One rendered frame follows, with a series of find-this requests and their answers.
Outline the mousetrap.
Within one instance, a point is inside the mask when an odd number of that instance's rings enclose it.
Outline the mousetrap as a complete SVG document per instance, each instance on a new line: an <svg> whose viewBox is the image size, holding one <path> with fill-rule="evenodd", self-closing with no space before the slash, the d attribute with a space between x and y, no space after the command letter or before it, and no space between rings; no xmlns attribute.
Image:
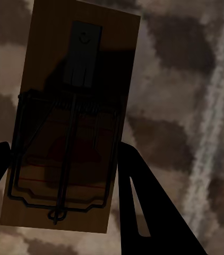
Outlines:
<svg viewBox="0 0 224 255"><path fill-rule="evenodd" d="M34 1L0 225L107 234L140 22Z"/></svg>

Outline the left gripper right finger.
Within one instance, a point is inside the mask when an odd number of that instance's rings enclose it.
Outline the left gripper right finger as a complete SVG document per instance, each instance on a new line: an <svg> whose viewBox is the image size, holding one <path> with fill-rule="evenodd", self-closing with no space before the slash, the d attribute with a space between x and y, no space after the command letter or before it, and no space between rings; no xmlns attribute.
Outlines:
<svg viewBox="0 0 224 255"><path fill-rule="evenodd" d="M118 142L122 255L207 255L139 152ZM138 232L132 178L151 237Z"/></svg>

